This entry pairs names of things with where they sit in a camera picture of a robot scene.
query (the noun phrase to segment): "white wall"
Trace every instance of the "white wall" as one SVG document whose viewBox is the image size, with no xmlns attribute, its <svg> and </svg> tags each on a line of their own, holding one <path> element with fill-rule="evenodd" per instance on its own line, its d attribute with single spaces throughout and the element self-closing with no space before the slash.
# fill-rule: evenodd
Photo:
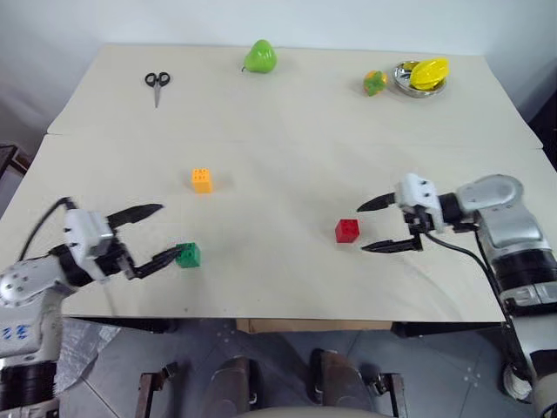
<svg viewBox="0 0 557 418">
<path fill-rule="evenodd" d="M 523 117 L 555 89 L 555 0 L 0 0 L 0 141 L 37 149 L 103 43 L 483 54 Z"/>
</svg>

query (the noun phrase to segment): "scissors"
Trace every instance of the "scissors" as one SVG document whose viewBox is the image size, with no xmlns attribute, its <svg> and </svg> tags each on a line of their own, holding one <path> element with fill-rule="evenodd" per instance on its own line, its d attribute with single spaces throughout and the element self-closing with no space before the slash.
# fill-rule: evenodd
<svg viewBox="0 0 557 418">
<path fill-rule="evenodd" d="M 155 109 L 158 108 L 158 100 L 160 99 L 160 88 L 169 84 L 171 75 L 168 72 L 159 72 L 158 76 L 154 72 L 150 72 L 145 76 L 145 82 L 149 87 L 155 89 Z"/>
</svg>

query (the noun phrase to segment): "green block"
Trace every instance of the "green block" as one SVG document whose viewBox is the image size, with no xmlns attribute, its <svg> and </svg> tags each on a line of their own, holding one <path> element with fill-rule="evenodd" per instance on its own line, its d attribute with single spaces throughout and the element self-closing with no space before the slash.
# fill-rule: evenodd
<svg viewBox="0 0 557 418">
<path fill-rule="evenodd" d="M 187 242 L 178 244 L 182 252 L 177 256 L 176 263 L 182 268 L 201 266 L 201 251 L 195 242 Z"/>
</svg>

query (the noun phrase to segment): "scissor handle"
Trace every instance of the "scissor handle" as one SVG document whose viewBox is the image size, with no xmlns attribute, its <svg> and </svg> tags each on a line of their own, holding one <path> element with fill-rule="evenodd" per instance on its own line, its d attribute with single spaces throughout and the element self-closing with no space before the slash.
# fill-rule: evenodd
<svg viewBox="0 0 557 418">
<path fill-rule="evenodd" d="M 168 72 L 159 72 L 157 81 L 158 85 L 160 85 L 161 87 L 163 85 L 167 85 L 171 81 L 171 75 Z"/>
<path fill-rule="evenodd" d="M 157 74 L 154 72 L 150 72 L 145 76 L 145 82 L 149 87 L 154 87 L 155 83 L 157 82 Z"/>
</svg>

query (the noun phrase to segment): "green pear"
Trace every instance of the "green pear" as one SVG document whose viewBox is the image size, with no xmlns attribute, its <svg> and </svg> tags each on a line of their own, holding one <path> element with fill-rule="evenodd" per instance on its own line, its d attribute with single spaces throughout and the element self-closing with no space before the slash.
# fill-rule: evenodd
<svg viewBox="0 0 557 418">
<path fill-rule="evenodd" d="M 251 72 L 269 72 L 277 64 L 277 55 L 269 41 L 259 39 L 244 59 L 244 69 Z"/>
</svg>

